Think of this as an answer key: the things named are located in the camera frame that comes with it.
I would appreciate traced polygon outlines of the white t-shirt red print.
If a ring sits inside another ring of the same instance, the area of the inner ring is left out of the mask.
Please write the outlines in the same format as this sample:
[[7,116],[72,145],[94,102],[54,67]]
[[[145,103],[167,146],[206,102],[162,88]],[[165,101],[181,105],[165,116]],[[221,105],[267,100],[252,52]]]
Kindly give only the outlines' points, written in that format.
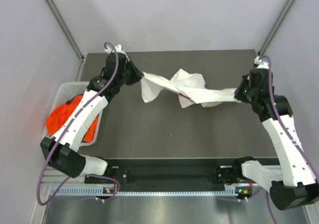
[[204,108],[215,107],[226,102],[236,102],[235,88],[211,90],[205,87],[206,82],[202,74],[190,74],[179,69],[171,79],[144,73],[141,79],[142,98],[145,103],[152,102],[163,90],[178,95],[182,108],[200,104]]

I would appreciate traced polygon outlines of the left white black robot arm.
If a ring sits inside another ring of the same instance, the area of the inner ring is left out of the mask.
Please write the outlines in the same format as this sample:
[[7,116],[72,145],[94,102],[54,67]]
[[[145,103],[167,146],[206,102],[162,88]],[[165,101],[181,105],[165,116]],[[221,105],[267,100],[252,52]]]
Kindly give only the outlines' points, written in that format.
[[121,87],[133,85],[142,77],[143,73],[125,52],[109,53],[101,73],[90,80],[68,120],[50,138],[41,141],[40,147],[48,166],[71,178],[93,174],[101,182],[109,182],[113,170],[108,163],[102,158],[81,155],[78,150],[92,122]]

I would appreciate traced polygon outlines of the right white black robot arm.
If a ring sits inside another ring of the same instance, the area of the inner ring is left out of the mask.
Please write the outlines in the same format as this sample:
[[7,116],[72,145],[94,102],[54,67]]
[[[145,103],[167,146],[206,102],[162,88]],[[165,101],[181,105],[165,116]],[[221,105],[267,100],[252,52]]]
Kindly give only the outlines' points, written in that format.
[[281,211],[314,204],[319,200],[319,180],[306,160],[295,130],[293,111],[284,96],[275,96],[272,72],[253,68],[235,91],[235,98],[248,103],[267,131],[282,175],[247,156],[233,163],[233,177],[238,182],[247,179],[265,189],[274,205]]

